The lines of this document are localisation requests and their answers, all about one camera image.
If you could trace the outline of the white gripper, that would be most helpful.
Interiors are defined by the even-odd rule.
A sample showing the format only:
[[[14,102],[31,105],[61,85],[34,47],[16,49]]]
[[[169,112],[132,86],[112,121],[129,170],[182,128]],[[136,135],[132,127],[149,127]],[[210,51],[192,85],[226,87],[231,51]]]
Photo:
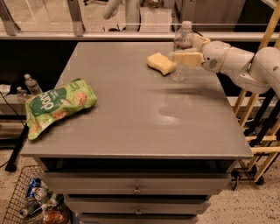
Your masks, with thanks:
[[[192,47],[198,52],[175,52],[172,60],[188,67],[202,67],[207,71],[218,73],[231,45],[221,41],[211,41],[210,38],[193,34]]]

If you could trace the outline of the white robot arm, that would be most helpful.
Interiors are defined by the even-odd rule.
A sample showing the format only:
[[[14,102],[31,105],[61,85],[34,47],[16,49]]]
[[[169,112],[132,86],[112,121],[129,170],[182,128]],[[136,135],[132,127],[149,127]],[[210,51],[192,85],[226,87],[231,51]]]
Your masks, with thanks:
[[[188,67],[202,66],[225,74],[236,86],[251,93],[263,94],[272,88],[280,97],[280,50],[275,47],[253,53],[195,34],[193,48],[170,52],[169,58]]]

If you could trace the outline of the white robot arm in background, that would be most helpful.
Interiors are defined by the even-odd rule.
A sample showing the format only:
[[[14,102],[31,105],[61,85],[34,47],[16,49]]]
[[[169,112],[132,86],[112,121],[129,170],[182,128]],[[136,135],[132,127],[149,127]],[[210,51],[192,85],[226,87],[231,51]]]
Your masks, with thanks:
[[[108,0],[102,17],[109,20],[116,16],[118,10],[123,15],[126,32],[138,32],[141,26],[140,0]]]

